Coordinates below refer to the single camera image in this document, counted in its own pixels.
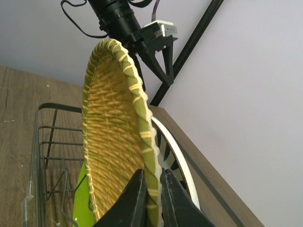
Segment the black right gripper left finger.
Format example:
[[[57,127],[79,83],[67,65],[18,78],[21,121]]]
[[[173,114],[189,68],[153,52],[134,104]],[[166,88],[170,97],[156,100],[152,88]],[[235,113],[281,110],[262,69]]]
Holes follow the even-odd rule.
[[[147,185],[144,171],[138,169],[115,204],[96,222],[96,227],[146,226]]]

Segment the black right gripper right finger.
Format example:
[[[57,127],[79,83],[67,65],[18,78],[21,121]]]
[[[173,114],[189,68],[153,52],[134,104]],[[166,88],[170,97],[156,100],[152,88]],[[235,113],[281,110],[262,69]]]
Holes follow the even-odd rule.
[[[166,227],[212,227],[213,223],[192,202],[170,169],[161,175],[162,213]]]

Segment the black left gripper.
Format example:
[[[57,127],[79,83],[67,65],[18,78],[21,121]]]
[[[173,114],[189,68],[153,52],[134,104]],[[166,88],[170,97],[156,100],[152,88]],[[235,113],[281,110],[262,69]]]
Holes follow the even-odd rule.
[[[157,36],[158,23],[146,27],[123,27],[123,47],[128,54],[139,54],[145,65],[165,84],[173,84],[173,42],[170,36]]]

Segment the lime green plate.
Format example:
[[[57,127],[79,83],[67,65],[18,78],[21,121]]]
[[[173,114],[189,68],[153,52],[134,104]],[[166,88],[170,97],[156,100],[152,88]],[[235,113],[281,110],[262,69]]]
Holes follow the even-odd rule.
[[[74,195],[73,219],[79,227],[92,227],[96,223],[93,212],[89,209],[89,191],[85,164],[82,164]]]

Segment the white blue striped plate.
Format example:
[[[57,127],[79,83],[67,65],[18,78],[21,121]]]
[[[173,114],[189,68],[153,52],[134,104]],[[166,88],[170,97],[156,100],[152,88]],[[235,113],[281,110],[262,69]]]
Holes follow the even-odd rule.
[[[159,148],[158,161],[162,168],[170,169],[187,191],[192,202],[200,208],[199,198],[194,179],[187,165],[187,161],[181,151],[180,145],[170,131],[157,118],[152,117],[151,122],[156,129],[156,145]]]

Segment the black wire dish rack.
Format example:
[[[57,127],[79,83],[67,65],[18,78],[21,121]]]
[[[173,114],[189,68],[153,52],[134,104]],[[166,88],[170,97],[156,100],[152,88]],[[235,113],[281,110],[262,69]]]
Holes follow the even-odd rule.
[[[78,227],[74,195],[82,164],[81,109],[44,103],[34,112],[23,227]]]

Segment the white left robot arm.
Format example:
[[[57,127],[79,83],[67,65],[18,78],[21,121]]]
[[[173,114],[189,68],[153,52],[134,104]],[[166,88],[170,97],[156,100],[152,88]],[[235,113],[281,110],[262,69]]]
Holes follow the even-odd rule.
[[[140,27],[131,5],[146,7],[150,1],[132,3],[129,0],[91,0],[100,28],[107,32],[110,51],[119,55],[118,60],[126,71],[127,82],[131,85],[133,105],[138,114],[139,132],[143,140],[144,177],[148,189],[147,217],[152,227],[162,227],[160,176],[162,168],[158,162],[159,149],[156,147],[156,131],[152,126],[152,112],[147,105],[147,95],[143,89],[139,55],[148,68],[164,83],[173,83],[172,53],[175,35],[168,35],[164,23],[153,21]]]

